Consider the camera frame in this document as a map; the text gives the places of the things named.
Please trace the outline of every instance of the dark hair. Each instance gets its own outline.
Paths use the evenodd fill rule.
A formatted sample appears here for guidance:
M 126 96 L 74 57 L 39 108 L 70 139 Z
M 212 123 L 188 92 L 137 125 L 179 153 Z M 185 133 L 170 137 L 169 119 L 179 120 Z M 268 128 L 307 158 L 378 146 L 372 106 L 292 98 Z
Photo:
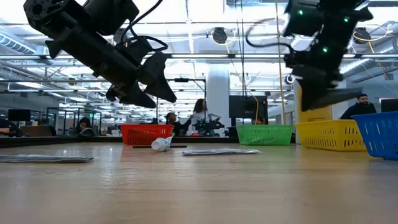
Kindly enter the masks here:
M 359 94 L 356 98 L 357 99 L 360 99 L 362 96 L 367 96 L 365 93 L 361 93 L 361 94 Z
M 204 102 L 204 99 L 197 100 L 197 102 L 195 103 L 195 107 L 193 108 L 193 112 L 196 112 L 196 113 L 202 112 L 204 109 L 203 102 Z
M 169 113 L 167 113 L 167 115 L 166 116 L 164 116 L 165 118 L 166 118 L 166 124 L 169 124 L 169 118 L 170 118 L 170 116 L 172 115 L 172 114 L 174 114 L 173 112 L 169 112 Z
M 81 123 L 86 123 L 86 127 L 87 127 L 87 128 L 91 128 L 91 121 L 90 121 L 89 118 L 87 118 L 87 117 L 82 118 L 82 119 L 79 121 L 79 125 L 80 125 Z

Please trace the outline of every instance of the woman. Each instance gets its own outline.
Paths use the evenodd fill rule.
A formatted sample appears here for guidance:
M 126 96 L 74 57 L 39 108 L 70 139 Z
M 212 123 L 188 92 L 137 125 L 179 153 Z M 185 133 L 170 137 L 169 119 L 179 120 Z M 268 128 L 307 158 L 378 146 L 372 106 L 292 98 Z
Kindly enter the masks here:
M 79 125 L 75 128 L 74 134 L 80 134 L 86 128 L 91 128 L 91 121 L 89 118 L 84 117 L 79 121 Z
M 193 109 L 193 114 L 190 117 L 192 121 L 192 126 L 203 119 L 208 123 L 209 121 L 213 121 L 213 118 L 215 118 L 215 121 L 218 121 L 221 117 L 207 111 L 206 101 L 204 99 L 197 100 Z
M 188 130 L 189 125 L 191 124 L 191 120 L 185 122 L 185 124 L 181 124 L 177 121 L 177 116 L 173 112 L 169 112 L 166 115 L 166 124 L 173 125 L 173 133 L 174 136 L 184 136 Z

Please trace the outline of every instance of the person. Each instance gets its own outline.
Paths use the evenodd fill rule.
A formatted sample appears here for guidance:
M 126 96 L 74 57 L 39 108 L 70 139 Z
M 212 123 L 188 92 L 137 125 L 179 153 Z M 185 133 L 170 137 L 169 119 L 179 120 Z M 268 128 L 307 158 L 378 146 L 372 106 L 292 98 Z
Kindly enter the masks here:
M 91 121 L 89 118 L 84 117 L 79 121 L 78 126 L 75 128 L 75 134 L 80 134 L 82 130 L 91 128 Z
M 366 94 L 358 95 L 357 99 L 358 102 L 355 105 L 350 106 L 344 114 L 341 115 L 340 119 L 354 119 L 354 115 L 377 113 L 374 105 L 369 102 Z
M 257 122 L 256 122 L 256 119 L 253 118 L 251 122 L 252 122 L 252 124 L 266 124 L 266 121 L 262 118 L 258 118 Z
M 191 124 L 191 120 L 189 119 L 184 124 L 181 124 L 177 121 L 177 116 L 175 115 L 175 113 L 169 112 L 166 115 L 166 124 L 173 125 L 174 136 L 183 136 L 187 132 L 188 127 Z
M 213 118 L 215 118 L 215 121 L 219 121 L 221 119 L 220 116 L 207 111 L 206 101 L 204 99 L 197 100 L 195 107 L 193 108 L 193 114 L 190 116 L 193 130 L 195 130 L 193 125 L 197 124 L 198 121 L 204 119 L 206 122 L 209 122 L 212 121 Z

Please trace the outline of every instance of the flat cloth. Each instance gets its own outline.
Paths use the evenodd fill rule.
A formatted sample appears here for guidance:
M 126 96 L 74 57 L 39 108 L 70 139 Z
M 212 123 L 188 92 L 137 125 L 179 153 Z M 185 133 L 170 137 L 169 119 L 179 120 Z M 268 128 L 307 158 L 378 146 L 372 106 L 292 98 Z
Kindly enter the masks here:
M 93 159 L 94 157 L 81 156 L 0 155 L 0 162 L 84 163 L 91 162 Z
M 259 154 L 260 151 L 253 149 L 211 149 L 211 150 L 186 150 L 182 151 L 184 156 L 213 156 L 213 155 L 236 155 L 236 154 Z

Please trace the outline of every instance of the computer monitor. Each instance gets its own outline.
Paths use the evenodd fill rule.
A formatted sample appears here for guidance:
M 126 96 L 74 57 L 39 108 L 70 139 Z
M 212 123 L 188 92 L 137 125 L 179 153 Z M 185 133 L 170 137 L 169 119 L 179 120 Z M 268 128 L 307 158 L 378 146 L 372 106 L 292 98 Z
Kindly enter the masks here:
M 381 112 L 398 111 L 398 99 L 381 100 Z
M 9 109 L 9 121 L 30 121 L 30 110 Z
M 259 102 L 258 118 L 268 119 L 267 96 L 256 96 Z M 229 96 L 230 118 L 255 118 L 257 101 L 253 96 Z

